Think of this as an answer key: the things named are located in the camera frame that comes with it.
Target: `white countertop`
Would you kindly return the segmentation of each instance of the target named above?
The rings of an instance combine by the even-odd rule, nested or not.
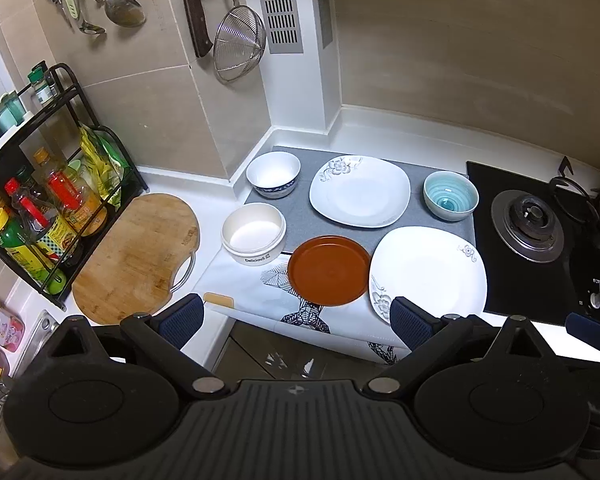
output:
[[[558,153],[507,137],[357,107],[344,107],[328,136],[272,129],[268,132],[266,142],[261,143],[260,150],[268,151],[267,147],[273,144],[371,155],[461,172],[466,171],[465,165],[468,160],[474,160],[546,182],[556,175],[562,158]],[[599,171],[575,160],[572,160],[572,163],[576,173],[574,179],[585,189],[600,186]],[[231,211],[244,202],[247,194],[240,193],[240,201],[232,200],[226,193],[226,186],[220,190],[214,188],[217,184],[213,183],[205,184],[206,188],[201,190],[200,182],[212,180],[205,178],[196,180],[195,185],[188,186],[185,179],[170,186],[168,182],[176,174],[164,174],[168,174],[169,178],[155,179],[155,182],[152,182],[154,179],[151,177],[148,178],[151,192],[169,193],[180,197],[193,209],[200,224],[200,248],[196,253],[196,265],[185,285],[173,295],[171,303],[174,303],[192,291],[194,284],[221,248],[222,222]],[[186,264],[180,269],[176,281],[185,267]],[[43,309],[59,322],[66,316],[81,314],[73,295],[67,299],[66,312],[63,312],[31,290],[22,280],[18,280],[5,303],[24,320],[27,338]],[[505,317],[495,314],[482,313],[480,316],[494,326],[501,326],[505,320]],[[206,368],[212,368],[233,323],[232,319],[222,314],[206,310],[201,329],[182,351]],[[534,325],[558,355],[600,362],[600,352],[568,335],[564,327],[536,322]],[[12,365],[19,359],[21,350],[22,348],[19,352],[9,355]]]

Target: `sink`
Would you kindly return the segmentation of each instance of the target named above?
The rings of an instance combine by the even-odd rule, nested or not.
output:
[[[42,345],[49,339],[49,336],[58,327],[58,322],[46,310],[43,310],[38,316],[36,325],[33,329],[31,338],[25,346],[20,360],[16,364],[11,374],[17,379],[24,373],[29,364],[33,361]],[[13,448],[13,444],[7,435],[2,423],[2,409],[0,409],[0,476],[18,461],[18,455]]]

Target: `wire mesh strainer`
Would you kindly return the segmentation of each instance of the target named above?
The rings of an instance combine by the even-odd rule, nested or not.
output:
[[[264,54],[267,33],[260,16],[234,1],[220,25],[214,41],[216,73],[223,82],[231,82],[253,70]]]

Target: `wall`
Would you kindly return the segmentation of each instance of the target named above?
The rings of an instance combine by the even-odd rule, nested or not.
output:
[[[0,32],[22,76],[43,57],[72,67],[100,121],[137,164],[231,176],[270,126],[259,71],[223,86],[210,56],[193,54],[182,0],[138,1],[146,23],[127,29],[109,22],[94,0],[80,0],[86,19],[107,29],[88,36],[50,0],[0,0]],[[203,5],[213,39],[231,3]]]
[[[342,96],[600,168],[600,0],[335,0]]]

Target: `cutting board handle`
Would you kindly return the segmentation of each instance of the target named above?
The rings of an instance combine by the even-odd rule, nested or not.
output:
[[[189,257],[189,267],[187,267],[187,270],[185,271],[182,279],[169,289],[169,292],[171,294],[173,294],[176,290],[178,290],[181,286],[183,286],[184,283],[189,279],[189,276],[191,275],[191,271],[193,270],[193,266],[195,264],[196,264],[196,251],[193,250],[193,251],[191,251],[191,256]]]

